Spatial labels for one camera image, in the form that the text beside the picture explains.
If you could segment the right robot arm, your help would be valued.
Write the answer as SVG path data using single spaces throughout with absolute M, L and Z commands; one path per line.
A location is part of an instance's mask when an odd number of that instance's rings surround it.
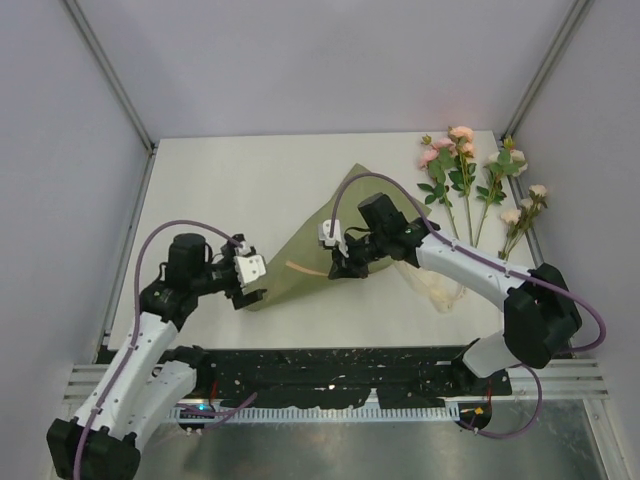
M 336 219 L 318 226 L 320 245 L 331 253 L 329 279 L 364 279 L 370 264 L 386 257 L 416 269 L 442 274 L 479 294 L 503 314 L 503 326 L 476 339 L 450 363 L 455 388 L 470 392 L 494 373 L 522 364 L 544 368 L 580 329 L 582 319 L 565 281 L 553 266 L 518 268 L 441 233 L 422 218 L 408 221 L 390 197 L 377 193 L 358 206 L 365 221 L 355 238 Z

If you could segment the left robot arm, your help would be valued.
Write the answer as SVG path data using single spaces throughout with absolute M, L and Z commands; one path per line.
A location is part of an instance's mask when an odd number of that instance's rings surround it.
M 61 479 L 132 479 L 153 433 L 186 395 L 208 390 L 214 373 L 200 347 L 168 348 L 202 296 L 223 293 L 235 309 L 260 301 L 247 286 L 266 274 L 243 235 L 214 253 L 204 236 L 174 237 L 158 276 L 136 288 L 134 320 L 121 348 L 76 413 L 46 435 Z

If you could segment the green wrapping paper sheet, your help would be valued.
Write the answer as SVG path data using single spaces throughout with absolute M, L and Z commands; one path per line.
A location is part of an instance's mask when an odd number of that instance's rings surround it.
M 342 230 L 367 226 L 357 206 L 378 193 L 388 195 L 406 219 L 412 221 L 420 217 L 419 211 L 412 204 L 412 198 L 408 198 L 391 183 L 372 177 L 366 167 L 354 165 L 344 179 L 353 181 L 346 191 L 334 193 L 268 262 L 267 275 L 256 284 L 258 289 L 265 291 L 263 299 L 248 306 L 248 311 L 265 311 L 344 283 L 342 280 L 327 278 L 331 267 L 331 253 L 323 249 L 318 241 L 318 226 L 331 218 L 334 207 L 338 208 L 337 220 L 341 223 Z

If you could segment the cream ribbon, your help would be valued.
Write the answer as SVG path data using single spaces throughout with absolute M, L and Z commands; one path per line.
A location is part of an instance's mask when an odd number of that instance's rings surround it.
M 396 262 L 394 266 L 407 285 L 415 293 L 428 299 L 441 314 L 451 313 L 456 303 L 467 293 L 462 284 L 451 283 L 442 274 L 418 269 L 406 262 Z

